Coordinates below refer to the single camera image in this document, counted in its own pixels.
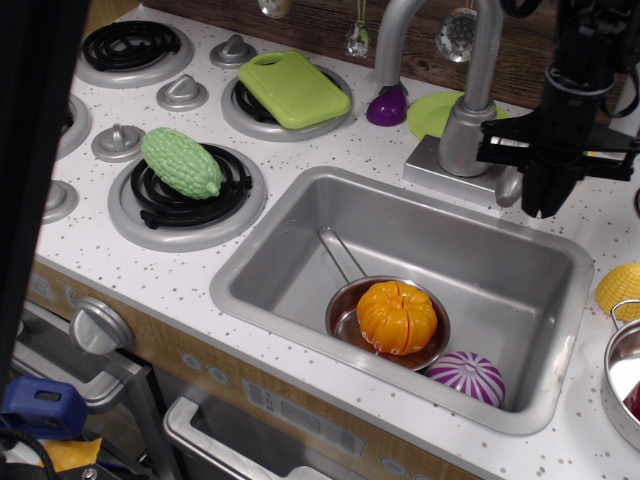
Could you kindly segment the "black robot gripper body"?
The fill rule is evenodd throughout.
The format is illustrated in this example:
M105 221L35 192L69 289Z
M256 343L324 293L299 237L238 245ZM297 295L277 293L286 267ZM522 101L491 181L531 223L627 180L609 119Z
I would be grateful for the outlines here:
M551 62L534 111L481 125L477 159L520 172L537 163L553 173L575 169L580 179L628 181L639 140L596 121L614 85L615 73L605 64Z

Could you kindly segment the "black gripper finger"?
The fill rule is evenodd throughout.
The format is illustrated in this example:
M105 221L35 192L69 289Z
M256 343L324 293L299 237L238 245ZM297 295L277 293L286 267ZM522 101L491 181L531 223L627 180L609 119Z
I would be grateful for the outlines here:
M546 180L542 217L547 218L556 215L573 191L576 183L582 178L583 175L578 170L553 169Z
M529 162L523 173L521 208L529 216L548 216L546 187L548 171L544 164Z

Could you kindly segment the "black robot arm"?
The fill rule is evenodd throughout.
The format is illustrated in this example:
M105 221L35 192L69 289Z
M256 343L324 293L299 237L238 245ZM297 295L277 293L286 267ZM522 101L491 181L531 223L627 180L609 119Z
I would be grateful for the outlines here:
M639 153L638 138L597 121L600 112L622 118L639 106L637 98L619 111L607 105L617 75L639 81L638 2L562 1L557 39L539 105L483 123L477 153L521 173L521 208L531 217L555 215L587 176L629 180Z

